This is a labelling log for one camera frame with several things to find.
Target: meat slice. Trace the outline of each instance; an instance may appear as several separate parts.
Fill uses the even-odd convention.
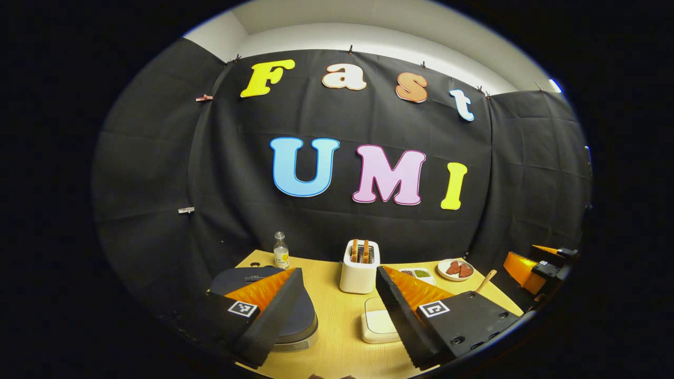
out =
[[[459,262],[453,261],[450,267],[446,271],[449,275],[454,275],[459,273]]]
[[[466,276],[472,275],[472,269],[468,267],[467,264],[462,264],[459,269],[459,277],[465,278]]]

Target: black fabric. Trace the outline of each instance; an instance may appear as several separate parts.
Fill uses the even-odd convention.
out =
[[[283,59],[296,66],[268,83],[268,94],[240,97],[251,66]],[[335,63],[361,67],[367,87],[326,88],[321,79]],[[396,96],[402,72],[427,79],[428,100]],[[474,121],[459,116],[450,89],[471,99]],[[195,102],[203,94],[214,98]],[[311,141],[340,142],[324,193],[298,198],[276,188],[269,143],[282,136],[304,142],[297,154],[304,181],[315,176]],[[381,146],[392,166],[406,150],[426,155],[420,204],[383,202],[376,189],[373,203],[352,199],[362,144]],[[590,188],[584,145],[558,95],[516,92],[487,100],[419,65],[344,51],[285,51],[224,66],[181,39],[138,74],[109,114],[92,173],[94,216],[120,279],[160,314],[193,299],[252,250],[271,251],[276,231],[286,233],[291,261],[337,261],[359,238],[376,241],[385,263],[470,251],[469,260],[487,272],[502,267],[508,249],[576,246]],[[468,167],[459,210],[440,207],[450,162]],[[188,206],[195,211],[178,213]]]
[[[531,245],[577,248],[590,204],[592,169],[585,138],[559,94],[530,91],[490,96],[493,156],[489,199],[470,249],[480,272],[526,306],[531,295],[503,268],[509,251]]]

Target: ceiling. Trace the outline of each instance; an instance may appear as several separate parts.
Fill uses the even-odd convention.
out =
[[[480,23],[428,0],[255,0],[232,10],[248,34],[302,24],[343,22],[412,34],[458,51],[519,90],[555,90],[519,48]]]

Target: scale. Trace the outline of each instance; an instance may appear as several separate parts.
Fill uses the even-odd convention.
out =
[[[283,271],[277,267],[243,267],[222,271],[213,279],[210,291],[224,296],[267,276]],[[313,346],[318,339],[318,317],[302,286],[288,323],[281,329],[272,351],[299,351]]]

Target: wooden table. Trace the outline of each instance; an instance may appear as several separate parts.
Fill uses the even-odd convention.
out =
[[[255,250],[237,267],[250,267],[252,262],[259,262],[260,266],[273,265],[274,255]],[[437,261],[383,264],[398,270],[427,268],[433,273],[437,281],[436,286],[453,294],[474,291],[485,278],[475,271],[475,274],[466,281],[449,281],[437,273]],[[277,379],[308,379],[312,374],[325,379],[339,379],[349,375],[356,379],[407,379],[422,372],[412,365],[402,342],[370,344],[363,341],[361,314],[365,312],[365,300],[379,297],[377,289],[366,295],[342,292],[339,289],[342,272],[342,265],[339,262],[291,256],[290,267],[302,268],[305,288],[318,315],[318,340],[314,346],[303,351],[273,351],[264,365],[251,371]],[[480,294],[517,316],[523,314],[523,311],[492,283],[488,283]]]

